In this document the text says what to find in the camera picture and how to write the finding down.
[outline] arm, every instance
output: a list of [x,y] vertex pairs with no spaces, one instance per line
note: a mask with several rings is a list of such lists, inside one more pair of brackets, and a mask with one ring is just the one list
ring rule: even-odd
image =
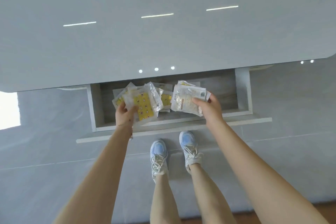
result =
[[221,105],[212,94],[202,108],[207,127],[229,162],[263,224],[328,222],[296,189],[263,161],[222,118]]
[[121,169],[128,140],[132,135],[133,114],[123,102],[115,113],[117,128],[84,181],[58,215],[55,224],[111,223]]

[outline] sneaker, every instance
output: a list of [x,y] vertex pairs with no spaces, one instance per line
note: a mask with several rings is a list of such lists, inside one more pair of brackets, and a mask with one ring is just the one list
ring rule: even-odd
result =
[[198,153],[195,137],[190,131],[180,133],[180,145],[184,153],[185,167],[190,173],[189,166],[195,163],[201,164],[203,154]]
[[165,143],[162,140],[153,142],[150,147],[150,161],[152,163],[152,178],[154,182],[156,175],[168,173],[167,156],[168,152]]

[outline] open drawer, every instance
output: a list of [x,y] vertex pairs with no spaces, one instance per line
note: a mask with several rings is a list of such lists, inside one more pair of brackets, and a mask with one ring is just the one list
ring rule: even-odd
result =
[[[115,108],[112,104],[114,99],[113,90],[121,89],[131,81],[136,86],[147,82],[169,83],[175,86],[178,80],[187,82],[200,82],[201,87],[211,91],[219,99],[223,117],[242,116],[252,114],[252,99],[250,87],[249,68],[236,68],[226,70],[216,70],[198,73],[167,75],[152,78],[142,78],[135,80],[124,80],[118,82],[103,82],[90,84],[87,87],[92,131],[114,130]],[[134,127],[133,132],[155,130],[160,128],[181,128],[183,123],[204,120],[190,113],[184,112],[160,112],[157,121],[149,122],[141,127]]]

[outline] hand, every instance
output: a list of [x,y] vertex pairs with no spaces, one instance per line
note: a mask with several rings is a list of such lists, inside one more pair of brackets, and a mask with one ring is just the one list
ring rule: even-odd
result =
[[221,104],[214,94],[210,95],[208,102],[204,102],[199,98],[193,98],[192,101],[202,108],[202,113],[207,120],[208,127],[217,121],[223,121]]
[[129,125],[132,127],[134,121],[134,113],[138,110],[138,106],[132,107],[129,111],[125,109],[125,102],[123,101],[117,111],[115,112],[115,123],[117,127],[122,125]]

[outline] gray tile floor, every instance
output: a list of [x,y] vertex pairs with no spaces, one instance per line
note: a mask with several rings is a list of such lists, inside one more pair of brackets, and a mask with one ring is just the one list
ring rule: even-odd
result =
[[[234,127],[248,145],[313,202],[336,199],[336,56],[251,72],[254,113],[273,122]],[[106,141],[76,144],[90,133],[84,90],[18,93],[21,126],[0,130],[0,222],[51,223]],[[129,143],[113,223],[149,220],[154,190],[149,148],[163,138],[170,185],[181,217],[199,215],[184,168],[179,133]],[[194,131],[204,168],[233,211],[252,209],[207,130]]]

